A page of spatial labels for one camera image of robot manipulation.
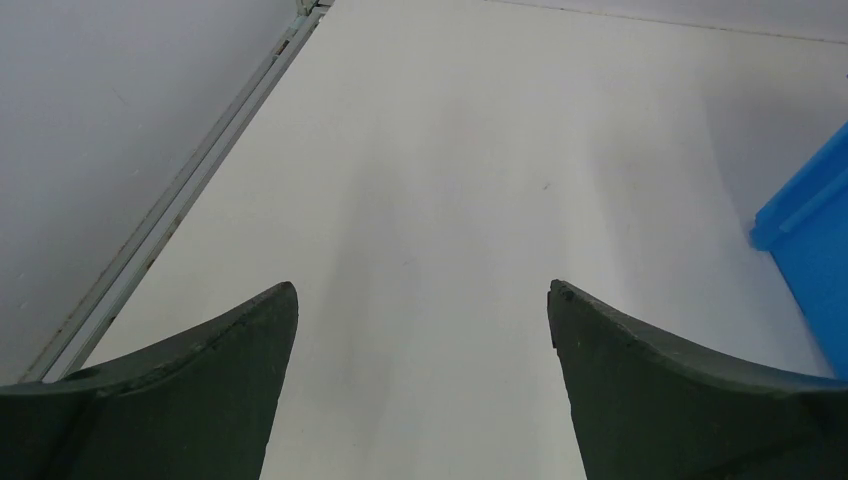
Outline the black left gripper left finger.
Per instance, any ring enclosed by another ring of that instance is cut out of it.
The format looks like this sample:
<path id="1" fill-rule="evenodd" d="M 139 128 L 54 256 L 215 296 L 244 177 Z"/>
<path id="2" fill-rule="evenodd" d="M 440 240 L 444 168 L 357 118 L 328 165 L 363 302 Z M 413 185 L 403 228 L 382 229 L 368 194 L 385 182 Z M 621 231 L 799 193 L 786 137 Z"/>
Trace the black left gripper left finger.
<path id="1" fill-rule="evenodd" d="M 5 479 L 256 479 L 298 325 L 293 284 L 61 380 L 1 390 Z"/>

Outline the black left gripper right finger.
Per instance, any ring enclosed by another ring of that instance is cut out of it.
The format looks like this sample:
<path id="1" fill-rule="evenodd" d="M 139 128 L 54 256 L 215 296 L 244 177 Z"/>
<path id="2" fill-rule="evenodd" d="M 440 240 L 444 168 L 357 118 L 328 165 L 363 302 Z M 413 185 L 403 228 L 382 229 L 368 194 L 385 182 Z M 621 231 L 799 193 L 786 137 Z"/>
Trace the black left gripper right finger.
<path id="1" fill-rule="evenodd" d="M 590 479 L 843 479 L 847 385 L 733 357 L 555 280 L 547 315 Z"/>

